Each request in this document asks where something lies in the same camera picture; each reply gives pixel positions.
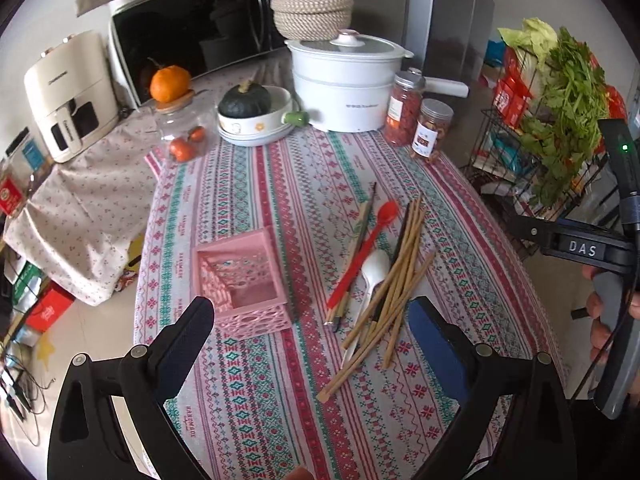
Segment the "person's right hand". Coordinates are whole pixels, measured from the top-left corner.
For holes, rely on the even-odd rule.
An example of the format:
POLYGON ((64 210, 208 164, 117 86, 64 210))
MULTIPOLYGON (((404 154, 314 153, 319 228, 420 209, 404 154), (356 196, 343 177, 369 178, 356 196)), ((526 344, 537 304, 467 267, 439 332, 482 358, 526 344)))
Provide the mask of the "person's right hand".
MULTIPOLYGON (((607 328, 601 321, 601 315, 604 309, 604 303, 596 292, 592 292, 586 302, 586 309, 590 318, 592 318, 590 341, 591 359, 595 360, 598 356, 599 363, 604 364, 608 358, 608 352, 604 350, 604 346, 611 335, 611 330, 607 328)), ((638 292, 632 296, 629 313, 633 318, 639 318, 640 315, 640 298, 638 292)))

